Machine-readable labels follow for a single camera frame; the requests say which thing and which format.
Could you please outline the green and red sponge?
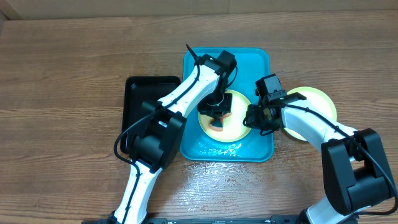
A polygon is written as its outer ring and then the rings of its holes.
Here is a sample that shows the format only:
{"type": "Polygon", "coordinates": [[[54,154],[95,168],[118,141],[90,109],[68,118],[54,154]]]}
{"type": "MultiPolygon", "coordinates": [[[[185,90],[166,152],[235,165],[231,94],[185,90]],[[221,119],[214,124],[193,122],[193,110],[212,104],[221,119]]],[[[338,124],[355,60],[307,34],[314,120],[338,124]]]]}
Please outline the green and red sponge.
{"type": "Polygon", "coordinates": [[[223,131],[223,120],[230,116],[231,116],[231,113],[226,113],[219,118],[212,119],[208,125],[209,128],[214,131],[217,131],[217,132],[222,132],[223,131]]]}

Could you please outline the yellow plate top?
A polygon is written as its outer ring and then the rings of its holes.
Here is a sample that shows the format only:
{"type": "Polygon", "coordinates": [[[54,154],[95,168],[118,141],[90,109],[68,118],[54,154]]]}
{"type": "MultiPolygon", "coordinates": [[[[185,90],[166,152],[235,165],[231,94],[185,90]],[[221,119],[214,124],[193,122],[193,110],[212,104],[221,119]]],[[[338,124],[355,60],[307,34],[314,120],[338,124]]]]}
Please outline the yellow plate top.
{"type": "Polygon", "coordinates": [[[227,90],[232,94],[231,114],[221,119],[223,130],[217,131],[210,127],[211,117],[198,113],[198,120],[202,130],[212,139],[220,142],[238,141],[245,137],[251,130],[243,125],[246,111],[250,101],[240,92],[227,90]]]}

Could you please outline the yellow plate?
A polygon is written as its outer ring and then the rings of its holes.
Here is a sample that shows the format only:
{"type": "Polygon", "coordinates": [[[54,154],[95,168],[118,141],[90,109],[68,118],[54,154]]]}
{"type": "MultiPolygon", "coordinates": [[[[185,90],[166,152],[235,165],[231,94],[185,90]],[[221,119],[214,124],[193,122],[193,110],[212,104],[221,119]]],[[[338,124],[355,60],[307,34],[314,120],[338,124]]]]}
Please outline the yellow plate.
{"type": "MultiPolygon", "coordinates": [[[[325,117],[328,121],[336,124],[336,108],[334,102],[326,93],[309,86],[297,87],[287,92],[288,95],[293,93],[300,93],[307,99],[307,103],[296,102],[293,103],[293,105],[303,108],[308,107],[310,110],[325,117]]],[[[310,142],[313,142],[314,140],[317,140],[318,142],[323,141],[325,134],[322,133],[322,131],[327,128],[328,125],[323,123],[321,119],[317,118],[314,114],[302,110],[296,110],[295,108],[286,109],[284,112],[285,121],[287,122],[287,126],[284,129],[290,135],[303,141],[307,141],[307,138],[310,139],[310,142]]]]}
{"type": "Polygon", "coordinates": [[[221,119],[223,130],[217,131],[210,127],[211,117],[198,113],[198,120],[202,130],[212,139],[220,142],[238,141],[245,137],[251,130],[243,125],[246,111],[250,101],[240,92],[227,90],[232,94],[231,114],[221,119]]]}

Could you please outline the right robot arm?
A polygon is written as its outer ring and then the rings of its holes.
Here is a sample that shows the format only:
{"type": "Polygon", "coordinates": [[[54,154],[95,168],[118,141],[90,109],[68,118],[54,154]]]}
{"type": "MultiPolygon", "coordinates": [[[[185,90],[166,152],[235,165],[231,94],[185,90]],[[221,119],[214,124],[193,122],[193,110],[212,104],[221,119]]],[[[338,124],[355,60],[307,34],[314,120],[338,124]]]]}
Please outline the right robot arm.
{"type": "Polygon", "coordinates": [[[293,216],[273,216],[271,223],[357,223],[361,215],[385,216],[373,207],[397,198],[397,187],[381,138],[373,129],[358,131],[324,115],[300,93],[288,94],[277,75],[256,81],[259,101],[250,104],[243,124],[262,136],[288,128],[322,155],[325,197],[293,216]]]}

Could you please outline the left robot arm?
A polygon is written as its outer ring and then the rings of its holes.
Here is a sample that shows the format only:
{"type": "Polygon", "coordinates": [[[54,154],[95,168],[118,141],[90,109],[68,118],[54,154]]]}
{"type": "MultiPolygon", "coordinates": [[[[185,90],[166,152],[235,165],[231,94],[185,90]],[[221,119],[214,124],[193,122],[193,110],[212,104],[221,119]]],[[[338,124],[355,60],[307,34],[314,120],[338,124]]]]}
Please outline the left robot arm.
{"type": "Polygon", "coordinates": [[[226,92],[228,78],[237,69],[235,56],[222,51],[217,58],[191,52],[194,69],[190,76],[156,102],[145,101],[142,118],[126,128],[115,140],[126,138],[129,157],[116,157],[129,164],[130,174],[119,207],[108,223],[142,223],[159,174],[173,161],[182,141],[187,116],[195,108],[211,117],[210,125],[222,129],[222,120],[231,114],[232,96],[226,92]]]}

